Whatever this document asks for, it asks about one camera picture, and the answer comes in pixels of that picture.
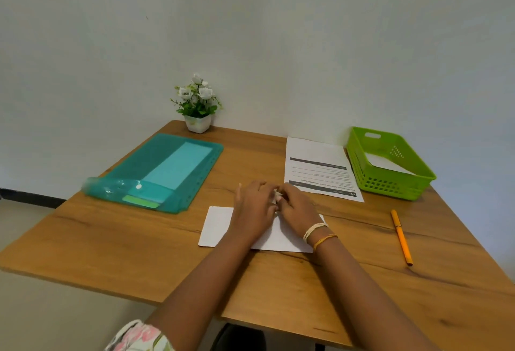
basket handle hole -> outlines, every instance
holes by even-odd
[[[376,133],[365,133],[365,137],[379,139],[379,138],[381,138],[381,134],[376,134]]]

hand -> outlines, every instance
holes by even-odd
[[[298,236],[304,237],[310,227],[323,222],[310,199],[297,187],[285,183],[280,192],[283,197],[277,202],[279,211]]]
[[[234,196],[234,210],[228,233],[246,238],[253,244],[272,225],[278,207],[272,203],[274,190],[279,186],[265,181],[241,184]]]

table top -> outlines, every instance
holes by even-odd
[[[178,120],[158,132],[224,146],[188,211],[167,214],[79,192],[3,250],[0,268],[157,304],[211,251],[197,245],[209,206],[232,206],[239,182],[283,181],[286,138],[219,127],[195,134]],[[362,267],[441,348],[513,349],[515,286],[434,189],[416,202],[366,192],[364,203],[308,195]],[[393,208],[411,268],[390,218]],[[311,254],[252,251],[219,313],[351,345],[351,326],[326,284]]]

person's left hand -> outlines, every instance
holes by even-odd
[[[278,185],[254,180],[247,187],[241,183],[234,196],[234,210],[228,233],[254,243],[270,227],[278,207],[272,203]]]

potted plant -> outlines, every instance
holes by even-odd
[[[207,81],[203,81],[195,73],[191,84],[185,87],[175,87],[179,101],[170,99],[177,104],[177,112],[184,115],[186,126],[189,131],[203,133],[211,125],[211,115],[214,115],[218,106],[222,108],[222,103],[215,96]]]

